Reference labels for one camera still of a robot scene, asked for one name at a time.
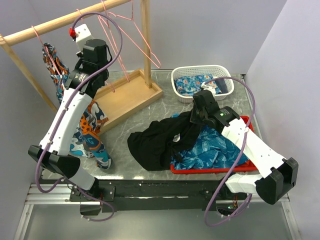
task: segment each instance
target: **red tray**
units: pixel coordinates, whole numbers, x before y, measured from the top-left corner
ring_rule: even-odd
[[[243,121],[245,123],[248,122],[249,117],[248,116],[241,116]],[[252,124],[250,123],[249,128],[251,131],[254,131],[254,128],[252,127]],[[171,172],[174,174],[212,174],[212,173],[226,173],[229,171],[230,168],[210,168],[210,169],[187,169],[187,170],[176,170],[174,165],[171,164],[170,166]],[[233,169],[233,172],[250,172],[250,171],[255,171],[258,170],[256,166],[248,160],[244,164],[241,164],[239,166],[236,166]]]

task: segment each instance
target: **wooden tray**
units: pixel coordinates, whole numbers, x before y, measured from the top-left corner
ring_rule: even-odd
[[[100,134],[113,128],[137,111],[145,108],[149,104],[161,98],[163,91],[152,81],[152,87],[148,88],[145,83],[145,75],[142,69],[137,69],[129,73],[130,82],[126,77],[122,77],[113,86],[105,86],[98,90],[94,100],[109,118],[102,127]]]

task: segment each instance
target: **blue floral fabric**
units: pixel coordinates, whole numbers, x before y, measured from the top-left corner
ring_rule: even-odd
[[[55,61],[61,73],[55,69],[50,61],[47,52],[42,48],[43,61],[50,73],[56,88],[56,97],[61,104],[64,96],[64,84],[69,77],[69,68],[60,60],[57,50],[49,43],[44,44],[48,48],[49,54]],[[101,126],[108,121],[105,113],[100,109],[98,103],[92,100],[83,113],[70,144],[70,153],[77,156],[96,158],[96,165],[99,168],[107,169],[111,164],[111,157],[108,155],[105,146],[98,137]]]
[[[240,149],[215,129],[207,125],[202,129],[193,148],[179,152],[183,161],[171,158],[176,170],[187,169],[225,169],[230,168]],[[237,165],[244,164],[248,158],[243,154]]]
[[[214,79],[212,74],[208,75],[196,75],[196,76],[182,76],[174,79],[174,85],[176,91],[186,97],[191,97],[193,94],[201,90],[201,84]],[[215,89],[216,94],[221,94],[220,88],[217,86],[215,81],[212,81],[208,84]]]

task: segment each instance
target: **laundry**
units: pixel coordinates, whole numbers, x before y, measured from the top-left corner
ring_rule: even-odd
[[[57,69],[53,66],[47,52],[42,48],[43,61],[50,73],[50,77],[56,88],[56,97],[61,104],[64,95],[64,84],[69,77],[69,68],[64,65],[57,50],[51,44],[45,43],[49,54],[52,56]],[[94,100],[83,113],[79,125],[76,127],[75,133],[70,144],[70,153],[77,156],[92,158],[96,157],[97,167],[102,169],[109,168],[111,157],[108,155],[105,146],[98,137],[101,126],[108,121],[106,114],[99,108],[98,103]]]
[[[179,152],[191,149],[202,126],[190,122],[191,112],[153,121],[143,132],[131,133],[127,143],[135,160],[148,171],[170,169],[172,157],[183,159]]]
[[[201,90],[201,84],[214,79],[215,77],[212,74],[207,75],[196,75],[196,76],[182,76],[174,79],[174,85],[177,92],[183,96],[191,97],[193,94],[199,92]],[[216,94],[221,94],[221,90],[216,84],[215,81],[207,84],[208,86],[212,86],[215,89]]]
[[[240,149],[215,129],[207,125],[202,128],[192,148],[179,152],[182,162],[171,158],[176,170],[187,169],[225,169],[230,168]],[[244,164],[248,158],[243,154],[237,165]]]

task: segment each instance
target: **red clip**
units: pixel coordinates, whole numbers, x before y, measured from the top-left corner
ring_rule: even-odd
[[[69,28],[69,35],[70,37],[72,37],[73,39],[76,38],[76,31],[74,29],[72,29],[71,27]]]

